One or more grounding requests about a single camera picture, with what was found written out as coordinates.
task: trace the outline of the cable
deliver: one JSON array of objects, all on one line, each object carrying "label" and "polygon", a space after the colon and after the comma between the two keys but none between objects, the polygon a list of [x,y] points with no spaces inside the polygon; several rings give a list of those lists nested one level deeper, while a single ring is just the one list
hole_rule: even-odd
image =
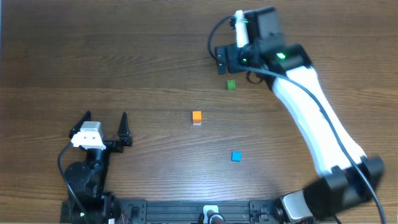
[{"label": "cable", "polygon": [[341,224],[340,220],[337,218],[336,214],[333,215],[333,218],[337,222],[337,224]]},{"label": "cable", "polygon": [[[210,33],[210,35],[209,35],[209,39],[208,39],[208,50],[209,50],[209,53],[210,53],[211,57],[213,57],[215,60],[217,60],[218,63],[221,62],[221,63],[227,64],[226,62],[224,62],[224,61],[222,61],[222,60],[218,60],[218,59],[215,57],[215,55],[214,55],[213,52],[211,51],[211,40],[212,40],[213,35],[214,35],[215,31],[217,30],[217,28],[218,28],[222,23],[224,23],[227,19],[229,19],[230,17],[231,17],[231,16],[228,16],[228,17],[225,17],[224,19],[222,19],[222,20],[215,26],[215,28],[213,28],[213,30],[211,31],[211,33]],[[348,153],[348,151],[347,151],[346,148],[344,147],[344,144],[341,142],[341,139],[340,139],[339,135],[337,134],[337,131],[336,131],[336,129],[335,129],[333,123],[331,122],[331,120],[330,120],[330,118],[329,118],[327,112],[325,111],[325,109],[323,108],[323,106],[322,106],[322,104],[319,102],[319,100],[316,98],[316,96],[315,96],[313,93],[311,93],[307,88],[305,88],[305,87],[302,86],[301,84],[297,83],[296,81],[291,80],[290,78],[288,78],[288,77],[285,76],[285,75],[281,75],[281,74],[278,74],[278,73],[275,73],[275,72],[271,72],[271,71],[268,71],[268,70],[263,70],[263,69],[259,69],[259,68],[253,68],[253,67],[246,67],[246,66],[241,66],[241,65],[230,65],[230,64],[228,64],[228,66],[233,66],[233,67],[238,68],[238,69],[241,69],[241,70],[245,70],[245,71],[249,71],[249,72],[254,72],[254,73],[257,73],[257,75],[258,75],[258,73],[260,73],[260,74],[263,74],[263,75],[270,75],[270,76],[272,76],[272,77],[276,77],[276,78],[280,78],[280,79],[286,80],[286,81],[288,81],[288,82],[294,84],[295,86],[299,87],[299,88],[302,89],[306,94],[308,94],[308,95],[311,97],[311,99],[318,105],[321,114],[325,117],[326,121],[328,122],[328,124],[329,124],[329,126],[330,126],[330,129],[331,129],[331,131],[333,132],[333,135],[335,136],[335,138],[336,138],[336,140],[337,140],[337,143],[338,143],[339,147],[341,148],[341,151],[343,151],[344,155],[347,157],[347,159],[349,160],[349,162],[351,163],[351,165],[354,167],[354,169],[356,170],[356,172],[357,172],[357,173],[359,174],[359,176],[361,177],[362,181],[365,183],[365,186],[368,188],[368,190],[369,190],[369,192],[370,192],[370,194],[371,194],[371,196],[372,196],[372,198],[373,198],[373,200],[374,200],[374,203],[376,204],[376,207],[377,207],[377,209],[379,210],[379,215],[380,215],[381,223],[382,223],[382,224],[386,224],[386,217],[385,217],[385,215],[384,215],[383,208],[382,208],[382,206],[381,206],[381,203],[380,203],[380,201],[379,201],[379,199],[378,199],[378,197],[377,197],[377,195],[376,195],[374,189],[372,188],[372,185],[369,183],[369,181],[367,180],[366,176],[362,173],[361,169],[358,167],[358,165],[355,163],[355,161],[353,160],[353,158],[350,156],[350,154]]]},{"label": "cable", "polygon": [[65,148],[61,151],[60,155],[58,156],[58,168],[60,169],[60,173],[61,173],[62,179],[63,179],[63,181],[65,181],[65,183],[66,183],[66,185],[68,187],[68,191],[69,191],[70,195],[72,196],[72,198],[74,199],[74,201],[76,202],[76,204],[80,208],[81,212],[83,213],[83,218],[84,218],[86,224],[89,224],[88,220],[87,220],[86,209],[81,204],[79,199],[76,197],[76,195],[73,192],[72,188],[70,187],[70,184],[68,183],[67,177],[65,176],[65,173],[64,173],[64,171],[62,169],[62,156],[66,153],[66,151],[70,148],[71,145],[72,145],[72,142],[69,142],[68,145],[65,146]]}]

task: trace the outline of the blue cube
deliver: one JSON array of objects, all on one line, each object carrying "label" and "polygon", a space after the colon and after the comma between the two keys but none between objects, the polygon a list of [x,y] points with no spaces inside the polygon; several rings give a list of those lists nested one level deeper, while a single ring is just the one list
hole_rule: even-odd
[{"label": "blue cube", "polygon": [[241,152],[232,152],[232,161],[241,162],[242,153]]}]

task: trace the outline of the green cube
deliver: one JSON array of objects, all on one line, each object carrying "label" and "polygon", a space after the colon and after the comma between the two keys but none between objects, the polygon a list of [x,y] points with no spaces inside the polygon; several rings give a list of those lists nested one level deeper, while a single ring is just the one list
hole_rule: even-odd
[{"label": "green cube", "polygon": [[236,89],[235,80],[227,80],[226,86],[228,90],[235,90]]}]

